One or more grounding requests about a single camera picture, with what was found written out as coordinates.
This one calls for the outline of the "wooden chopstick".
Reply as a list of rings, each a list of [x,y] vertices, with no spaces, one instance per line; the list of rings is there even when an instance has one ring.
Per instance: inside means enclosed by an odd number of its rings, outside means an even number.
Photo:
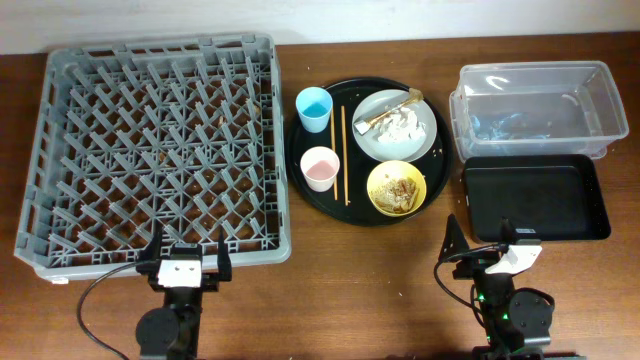
[[[336,138],[335,138],[335,112],[334,112],[334,107],[332,105],[331,108],[331,113],[330,113],[330,136],[331,136],[331,149],[334,152],[334,155],[337,155],[336,153]],[[338,188],[337,188],[337,180],[334,178],[334,182],[333,182],[333,194],[334,194],[334,200],[337,201],[338,200]]]
[[[346,131],[346,109],[344,105],[340,106],[341,119],[341,139],[342,139],[342,164],[343,164],[343,188],[344,188],[344,204],[349,206],[349,176],[348,176],[348,134]]]

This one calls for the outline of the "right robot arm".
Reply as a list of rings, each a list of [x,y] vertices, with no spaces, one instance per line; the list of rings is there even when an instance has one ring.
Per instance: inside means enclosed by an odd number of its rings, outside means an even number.
[[[471,351],[473,359],[542,359],[551,343],[554,298],[533,288],[517,288],[513,278],[530,269],[539,257],[539,239],[523,239],[509,219],[500,222],[500,240],[472,248],[456,219],[447,218],[443,245],[433,274],[439,287],[472,311],[485,331],[487,344]],[[439,268],[453,263],[456,280],[473,282],[467,300],[442,282]]]

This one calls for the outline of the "grey plastic dishwasher rack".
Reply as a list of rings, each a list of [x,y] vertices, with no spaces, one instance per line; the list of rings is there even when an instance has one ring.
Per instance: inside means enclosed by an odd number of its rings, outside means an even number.
[[[55,284],[131,264],[155,232],[203,266],[291,253],[280,66],[238,34],[63,48],[46,62],[15,256]]]

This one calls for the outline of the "gold foil wrapper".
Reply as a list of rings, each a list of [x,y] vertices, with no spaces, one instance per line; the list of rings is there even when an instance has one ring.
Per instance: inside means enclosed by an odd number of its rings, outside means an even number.
[[[389,116],[392,112],[396,110],[400,110],[403,107],[408,107],[411,104],[414,104],[423,100],[424,100],[424,95],[420,90],[415,88],[410,88],[408,92],[408,98],[406,100],[404,100],[403,102],[400,102],[397,105],[390,107],[389,109],[387,109],[386,111],[378,115],[355,122],[353,124],[353,127],[360,135],[364,135],[370,129],[374,128],[378,122],[380,122],[385,117]]]

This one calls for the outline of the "yellow bowl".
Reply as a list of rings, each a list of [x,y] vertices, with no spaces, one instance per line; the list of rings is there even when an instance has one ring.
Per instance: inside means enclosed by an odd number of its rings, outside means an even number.
[[[372,199],[373,192],[376,188],[386,183],[389,179],[395,178],[411,178],[416,182],[417,188],[419,189],[419,193],[412,209],[405,214],[386,212],[378,207]],[[369,174],[366,188],[367,195],[373,206],[383,215],[390,217],[401,217],[416,212],[425,203],[428,190],[425,176],[420,172],[420,170],[408,162],[399,160],[385,161],[377,165]]]

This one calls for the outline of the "right wooden chopstick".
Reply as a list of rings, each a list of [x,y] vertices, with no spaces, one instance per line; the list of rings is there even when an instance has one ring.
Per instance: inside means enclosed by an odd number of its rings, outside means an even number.
[[[342,139],[342,164],[343,164],[343,188],[344,188],[344,204],[349,206],[349,176],[348,176],[348,134],[346,131],[346,109],[344,105],[340,106],[341,119],[341,139]]]

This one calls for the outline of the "round black serving tray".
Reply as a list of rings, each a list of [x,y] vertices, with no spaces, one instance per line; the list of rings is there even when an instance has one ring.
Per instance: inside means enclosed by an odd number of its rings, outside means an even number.
[[[407,91],[408,89],[409,87],[405,84],[381,77],[352,78],[326,87],[334,104],[338,107],[344,106],[348,117],[354,115],[357,106],[369,95],[382,90]],[[453,166],[453,144],[449,129],[435,106],[430,101],[426,101],[425,104],[435,115],[437,135],[434,144],[427,149],[427,153],[411,162],[426,181],[426,197],[412,213],[413,215],[419,214],[436,200],[448,182]],[[299,165],[306,150],[315,146],[331,145],[330,130],[325,129],[317,134],[310,133],[303,128],[297,114],[289,117],[285,129],[284,144],[288,179],[295,185],[302,198],[313,207],[336,220],[358,226],[391,225],[408,218],[406,215],[386,216],[380,213],[369,200],[366,183],[370,172],[378,162],[359,148],[351,129],[347,131],[348,184],[343,184],[343,174],[339,173],[336,179],[337,193],[332,190],[322,193],[311,190]]]

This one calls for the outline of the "white paper napkin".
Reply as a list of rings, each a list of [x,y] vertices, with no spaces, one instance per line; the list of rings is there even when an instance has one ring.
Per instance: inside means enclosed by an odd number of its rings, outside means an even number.
[[[377,141],[382,144],[404,143],[425,136],[417,114],[408,107],[391,111],[375,125],[375,129],[379,132]]]

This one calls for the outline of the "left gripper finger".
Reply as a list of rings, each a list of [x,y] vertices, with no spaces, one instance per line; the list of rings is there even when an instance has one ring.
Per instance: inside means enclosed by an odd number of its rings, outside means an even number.
[[[150,242],[148,247],[148,260],[156,260],[160,257],[162,247],[162,231],[162,225],[160,223],[157,223],[155,225],[152,241]]]
[[[224,233],[221,232],[217,240],[218,254],[217,254],[217,268],[219,280],[231,280],[232,279],[232,263],[229,255],[228,246],[225,243]]]

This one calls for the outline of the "food scraps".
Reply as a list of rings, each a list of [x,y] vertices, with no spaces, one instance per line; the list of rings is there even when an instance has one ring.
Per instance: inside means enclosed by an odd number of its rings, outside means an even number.
[[[416,182],[411,178],[389,179],[373,192],[373,202],[382,210],[394,213],[408,213],[419,193]]]

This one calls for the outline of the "left wooden chopstick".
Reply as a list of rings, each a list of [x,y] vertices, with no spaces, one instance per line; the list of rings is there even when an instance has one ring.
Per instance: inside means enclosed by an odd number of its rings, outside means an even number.
[[[331,113],[330,113],[330,136],[331,136],[331,149],[334,152],[334,155],[337,155],[336,153],[336,138],[335,138],[335,112],[334,112],[334,107],[332,105],[331,108]],[[334,200],[337,201],[338,200],[338,188],[337,188],[337,180],[334,178],[334,182],[333,182],[333,194],[334,194]]]

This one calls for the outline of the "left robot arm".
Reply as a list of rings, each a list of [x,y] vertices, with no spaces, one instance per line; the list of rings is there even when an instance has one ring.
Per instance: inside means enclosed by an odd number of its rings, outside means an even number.
[[[217,238],[217,271],[203,271],[203,247],[176,243],[161,254],[163,230],[157,228],[140,254],[136,271],[152,290],[164,294],[163,305],[145,313],[136,326],[142,359],[195,359],[203,295],[232,280],[232,264],[224,236]]]

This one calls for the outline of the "grey round plate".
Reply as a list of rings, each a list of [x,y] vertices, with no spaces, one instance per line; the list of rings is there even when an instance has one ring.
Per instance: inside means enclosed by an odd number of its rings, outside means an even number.
[[[406,90],[389,89],[375,92],[358,105],[352,123],[378,115],[407,98],[408,91]],[[377,141],[379,132],[375,127],[364,135],[360,135],[353,127],[356,143],[361,150],[380,162],[390,160],[412,162],[425,155],[434,144],[437,135],[435,113],[424,101],[411,104],[408,108],[415,111],[418,120],[423,125],[425,130],[423,138],[404,143],[382,144]]]

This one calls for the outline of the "light blue plastic cup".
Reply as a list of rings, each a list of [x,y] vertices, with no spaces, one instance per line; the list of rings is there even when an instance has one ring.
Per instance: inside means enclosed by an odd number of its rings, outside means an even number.
[[[297,95],[295,106],[304,129],[320,133],[329,123],[333,99],[324,88],[308,87]]]

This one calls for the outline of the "pink plastic cup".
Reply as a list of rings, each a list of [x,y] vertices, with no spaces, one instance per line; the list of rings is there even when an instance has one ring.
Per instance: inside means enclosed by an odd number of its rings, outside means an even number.
[[[316,146],[300,159],[300,168],[307,185],[315,192],[329,190],[340,170],[340,160],[331,148]]]

